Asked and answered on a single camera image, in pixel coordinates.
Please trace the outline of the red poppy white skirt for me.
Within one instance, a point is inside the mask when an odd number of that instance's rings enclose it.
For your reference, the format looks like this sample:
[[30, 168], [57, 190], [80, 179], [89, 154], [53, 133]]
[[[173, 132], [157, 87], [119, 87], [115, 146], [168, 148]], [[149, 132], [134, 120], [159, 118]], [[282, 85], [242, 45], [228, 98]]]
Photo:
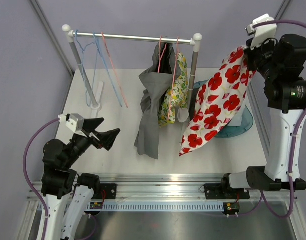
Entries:
[[223, 59], [221, 67], [197, 92], [194, 115], [182, 135], [179, 156], [208, 143], [240, 110], [255, 74], [247, 68], [245, 46]]

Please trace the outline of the plain grey skirt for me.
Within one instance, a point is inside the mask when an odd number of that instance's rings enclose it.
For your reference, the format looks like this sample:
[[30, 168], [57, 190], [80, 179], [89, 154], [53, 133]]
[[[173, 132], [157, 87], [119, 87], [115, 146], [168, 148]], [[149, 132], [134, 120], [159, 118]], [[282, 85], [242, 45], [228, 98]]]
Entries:
[[143, 97], [140, 103], [143, 115], [134, 146], [137, 147], [137, 153], [139, 155], [147, 155], [153, 159], [158, 158], [158, 112], [164, 99], [165, 92], [172, 85], [175, 52], [172, 45], [169, 43], [164, 56], [164, 67], [161, 73], [157, 73], [157, 44], [152, 56], [152, 66], [139, 75], [139, 79], [145, 87], [145, 90], [143, 91]]

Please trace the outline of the dark grey dotted skirt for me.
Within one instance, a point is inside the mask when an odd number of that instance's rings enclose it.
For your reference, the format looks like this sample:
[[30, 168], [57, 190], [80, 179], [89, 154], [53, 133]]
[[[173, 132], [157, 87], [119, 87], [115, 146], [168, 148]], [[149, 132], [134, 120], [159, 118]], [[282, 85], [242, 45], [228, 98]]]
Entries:
[[199, 91], [198, 88], [194, 88], [193, 90], [191, 90], [191, 98], [190, 98], [190, 105], [189, 105], [189, 119], [190, 120], [192, 120], [194, 117], [198, 91]]

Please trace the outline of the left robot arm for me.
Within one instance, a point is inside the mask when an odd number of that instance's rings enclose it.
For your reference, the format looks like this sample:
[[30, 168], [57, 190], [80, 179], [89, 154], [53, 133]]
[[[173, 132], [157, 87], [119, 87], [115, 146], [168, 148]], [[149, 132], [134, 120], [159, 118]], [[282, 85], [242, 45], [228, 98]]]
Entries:
[[71, 167], [91, 146], [109, 151], [120, 133], [118, 128], [97, 132], [103, 118], [68, 114], [59, 115], [58, 121], [73, 135], [68, 144], [52, 139], [43, 148], [41, 193], [45, 217], [40, 222], [40, 240], [74, 239], [88, 202], [100, 195], [101, 186], [97, 175], [77, 175]]

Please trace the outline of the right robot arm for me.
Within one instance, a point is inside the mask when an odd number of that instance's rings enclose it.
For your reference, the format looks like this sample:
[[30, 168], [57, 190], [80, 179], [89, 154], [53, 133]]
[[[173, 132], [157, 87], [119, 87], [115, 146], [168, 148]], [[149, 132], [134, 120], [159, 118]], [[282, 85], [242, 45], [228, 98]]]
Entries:
[[298, 157], [301, 128], [306, 119], [306, 81], [300, 77], [306, 61], [306, 38], [285, 34], [268, 38], [259, 47], [246, 42], [244, 53], [249, 70], [264, 79], [264, 94], [270, 109], [271, 139], [265, 166], [249, 166], [245, 172], [225, 174], [220, 194], [231, 198], [245, 189], [303, 191]]

